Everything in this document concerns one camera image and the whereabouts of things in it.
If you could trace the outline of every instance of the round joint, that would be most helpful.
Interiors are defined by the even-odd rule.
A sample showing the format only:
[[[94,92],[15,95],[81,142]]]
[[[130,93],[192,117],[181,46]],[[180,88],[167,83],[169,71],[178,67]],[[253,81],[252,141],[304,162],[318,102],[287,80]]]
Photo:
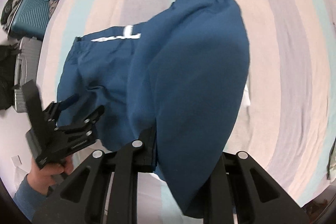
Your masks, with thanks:
[[[92,157],[94,158],[100,158],[101,156],[103,156],[103,152],[101,150],[96,150],[92,153]]]
[[[132,142],[133,147],[142,147],[142,141],[136,140]]]
[[[249,155],[244,151],[241,151],[241,152],[238,153],[238,157],[243,159],[243,160],[247,159],[248,156]]]

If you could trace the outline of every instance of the black bag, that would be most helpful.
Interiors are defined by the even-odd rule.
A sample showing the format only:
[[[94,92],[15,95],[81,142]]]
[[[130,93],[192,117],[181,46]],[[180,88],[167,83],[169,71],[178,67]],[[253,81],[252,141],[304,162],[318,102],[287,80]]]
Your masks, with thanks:
[[[14,75],[16,55],[19,53],[17,44],[0,45],[0,110],[8,109],[14,103]]]

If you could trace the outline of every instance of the striped bedsheet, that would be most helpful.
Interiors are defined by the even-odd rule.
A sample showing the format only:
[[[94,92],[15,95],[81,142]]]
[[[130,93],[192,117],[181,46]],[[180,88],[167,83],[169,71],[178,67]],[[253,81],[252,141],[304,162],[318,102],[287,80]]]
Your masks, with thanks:
[[[76,36],[147,21],[172,1],[60,0],[47,28],[39,65],[38,84],[45,106],[56,99],[63,64]],[[303,206],[330,183],[326,174],[336,135],[332,20],[336,2],[236,1],[250,41],[251,105],[241,108],[225,150],[247,151]],[[179,210],[165,183],[156,183],[151,206],[160,211],[160,221],[170,223],[172,216],[176,217],[172,223],[187,221],[172,213]]]

